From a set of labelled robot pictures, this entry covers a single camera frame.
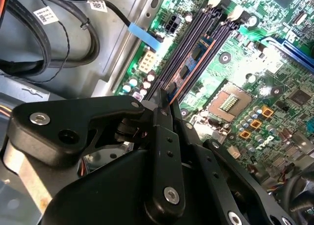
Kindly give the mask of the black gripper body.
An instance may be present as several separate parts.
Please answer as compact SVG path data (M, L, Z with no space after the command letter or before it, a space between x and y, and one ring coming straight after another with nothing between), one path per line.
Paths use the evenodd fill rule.
M202 176L177 150L137 150L63 188L44 225L219 225Z

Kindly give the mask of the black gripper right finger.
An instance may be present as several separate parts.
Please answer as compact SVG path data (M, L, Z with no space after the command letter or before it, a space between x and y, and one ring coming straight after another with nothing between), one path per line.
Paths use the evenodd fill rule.
M221 225L293 225L295 221L216 141L201 143L193 125L171 103L175 129L201 172Z

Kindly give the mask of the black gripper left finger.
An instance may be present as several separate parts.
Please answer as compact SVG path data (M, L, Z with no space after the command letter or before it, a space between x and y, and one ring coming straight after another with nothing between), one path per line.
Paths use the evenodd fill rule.
M131 96L24 103L13 109L6 138L3 162L43 216L58 192L85 177L77 165L87 154L122 142L133 151L180 152L165 96L154 109Z

